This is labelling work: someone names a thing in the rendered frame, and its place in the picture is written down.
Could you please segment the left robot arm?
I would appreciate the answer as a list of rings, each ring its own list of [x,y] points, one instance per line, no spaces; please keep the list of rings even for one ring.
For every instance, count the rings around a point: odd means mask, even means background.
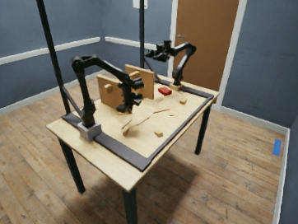
[[[171,40],[171,42],[172,42],[172,40]],[[182,84],[180,84],[181,83],[180,80],[182,80],[184,78],[182,76],[183,68],[184,68],[185,64],[188,62],[190,56],[193,55],[196,52],[197,49],[196,49],[196,46],[193,46],[189,42],[184,42],[183,44],[181,44],[181,45],[179,45],[175,48],[171,48],[170,47],[171,42],[170,42],[170,40],[167,40],[167,41],[164,41],[164,44],[157,44],[156,45],[156,49],[157,49],[156,51],[160,51],[161,54],[166,52],[167,57],[168,57],[167,59],[170,59],[170,56],[172,56],[172,57],[176,56],[176,54],[178,52],[177,49],[179,49],[179,52],[186,49],[186,54],[183,57],[183,59],[181,60],[179,66],[177,68],[174,68],[174,70],[172,71],[172,77],[174,78],[173,85],[180,86],[180,85],[182,85]]]

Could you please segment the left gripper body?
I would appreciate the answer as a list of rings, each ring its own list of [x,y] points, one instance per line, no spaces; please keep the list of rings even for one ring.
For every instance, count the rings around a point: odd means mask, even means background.
[[[149,50],[151,50],[151,55],[152,55],[151,57],[152,57],[152,58],[154,57],[154,55],[155,55],[155,56],[158,56],[158,55],[161,53],[160,51],[156,51],[156,53],[155,53],[153,49],[149,49]],[[148,50],[148,51],[149,51],[149,50]],[[165,54],[165,55],[164,55],[164,54]],[[162,61],[162,62],[165,63],[166,61],[167,61],[167,54],[166,54],[166,52],[164,52],[164,53],[163,53],[163,61]]]

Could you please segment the red rectangular block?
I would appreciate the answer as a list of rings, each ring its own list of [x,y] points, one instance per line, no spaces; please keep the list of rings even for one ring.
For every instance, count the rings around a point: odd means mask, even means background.
[[[158,91],[164,96],[170,95],[172,93],[172,91],[165,86],[158,88]]]

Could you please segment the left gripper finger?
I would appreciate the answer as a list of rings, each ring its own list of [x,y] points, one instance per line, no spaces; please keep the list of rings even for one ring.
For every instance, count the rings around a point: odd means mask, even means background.
[[[163,54],[159,54],[158,56],[155,56],[152,59],[162,62],[163,61]]]
[[[151,58],[151,50],[149,50],[148,53],[145,54],[145,57]]]

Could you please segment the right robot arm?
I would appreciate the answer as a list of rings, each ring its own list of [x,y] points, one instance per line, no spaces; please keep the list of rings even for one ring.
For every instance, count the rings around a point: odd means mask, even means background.
[[[86,79],[85,79],[85,68],[88,68],[92,65],[97,65],[98,67],[103,68],[105,71],[113,74],[122,82],[118,84],[118,88],[121,88],[122,93],[125,95],[130,94],[132,92],[132,88],[134,90],[139,90],[144,88],[144,84],[141,77],[132,79],[127,74],[126,71],[119,68],[115,68],[111,64],[109,63],[107,64],[107,62],[104,61],[103,59],[99,57],[97,58],[97,57],[98,57],[97,55],[91,55],[91,56],[82,56],[81,58],[78,56],[72,58],[72,69],[77,75],[77,79],[79,81],[81,93],[83,96],[84,107],[81,109],[81,116],[82,116],[81,120],[82,120],[82,125],[86,128],[90,128],[96,125],[95,116],[93,115],[95,113],[96,108],[95,108],[94,99],[90,100],[90,95],[89,95],[89,91],[88,91]],[[87,61],[84,61],[84,60],[87,60]],[[133,103],[136,106],[139,106],[142,103],[142,100],[143,100],[142,94],[135,95],[135,93],[133,93],[133,96],[130,96],[129,98],[129,104]]]

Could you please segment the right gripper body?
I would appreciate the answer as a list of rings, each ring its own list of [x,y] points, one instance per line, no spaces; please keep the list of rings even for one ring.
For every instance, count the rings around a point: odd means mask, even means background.
[[[139,95],[139,93],[136,93],[136,92],[134,92],[134,93],[135,93],[135,95]],[[133,96],[133,93],[131,92],[130,94],[127,94],[127,95],[121,94],[121,96],[123,97],[122,102],[124,102],[124,104],[123,105],[120,104],[116,108],[116,110],[121,113],[126,113],[128,111],[128,108],[131,106],[131,104],[129,104],[129,98],[130,98],[130,96]]]

